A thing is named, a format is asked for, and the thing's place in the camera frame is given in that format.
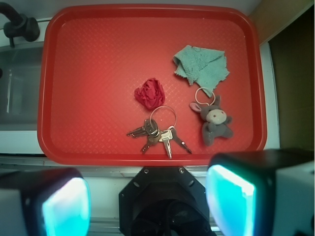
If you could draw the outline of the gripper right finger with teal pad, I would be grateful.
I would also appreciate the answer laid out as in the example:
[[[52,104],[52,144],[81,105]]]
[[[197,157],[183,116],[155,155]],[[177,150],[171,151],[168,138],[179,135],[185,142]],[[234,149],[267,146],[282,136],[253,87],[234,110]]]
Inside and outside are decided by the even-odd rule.
[[[210,213],[225,236],[312,236],[315,154],[303,149],[219,153],[206,173]]]

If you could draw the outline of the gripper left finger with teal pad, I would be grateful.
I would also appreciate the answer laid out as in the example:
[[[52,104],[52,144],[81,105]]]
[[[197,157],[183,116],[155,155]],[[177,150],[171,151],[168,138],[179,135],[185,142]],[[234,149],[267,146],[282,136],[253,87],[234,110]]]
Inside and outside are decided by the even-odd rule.
[[[1,174],[2,236],[85,236],[90,220],[89,185],[77,169]]]

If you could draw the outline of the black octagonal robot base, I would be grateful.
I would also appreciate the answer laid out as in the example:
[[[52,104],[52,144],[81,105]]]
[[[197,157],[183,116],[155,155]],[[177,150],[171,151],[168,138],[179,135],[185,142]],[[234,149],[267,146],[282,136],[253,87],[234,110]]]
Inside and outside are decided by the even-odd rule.
[[[144,167],[119,193],[125,236],[214,236],[205,187],[184,167]]]

